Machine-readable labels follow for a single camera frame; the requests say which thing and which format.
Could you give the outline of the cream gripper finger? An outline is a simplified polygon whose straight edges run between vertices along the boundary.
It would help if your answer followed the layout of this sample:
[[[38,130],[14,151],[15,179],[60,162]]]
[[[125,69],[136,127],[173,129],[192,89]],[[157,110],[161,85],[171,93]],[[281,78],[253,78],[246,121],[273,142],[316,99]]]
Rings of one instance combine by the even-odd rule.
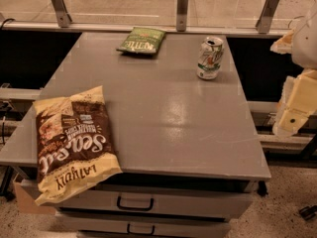
[[[290,54],[292,51],[292,40],[293,40],[294,31],[290,30],[277,41],[275,41],[270,50],[274,53],[285,55]]]
[[[299,129],[307,122],[308,116],[293,110],[278,110],[272,132],[278,137],[290,137],[297,134]]]

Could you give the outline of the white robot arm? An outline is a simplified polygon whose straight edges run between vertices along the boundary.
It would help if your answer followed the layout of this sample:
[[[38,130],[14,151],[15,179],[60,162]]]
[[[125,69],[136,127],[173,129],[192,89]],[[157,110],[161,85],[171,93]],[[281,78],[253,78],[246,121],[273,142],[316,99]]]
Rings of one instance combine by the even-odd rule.
[[[270,50],[291,54],[292,62],[303,68],[298,76],[286,78],[272,128],[274,135],[288,137],[317,111],[317,4]]]

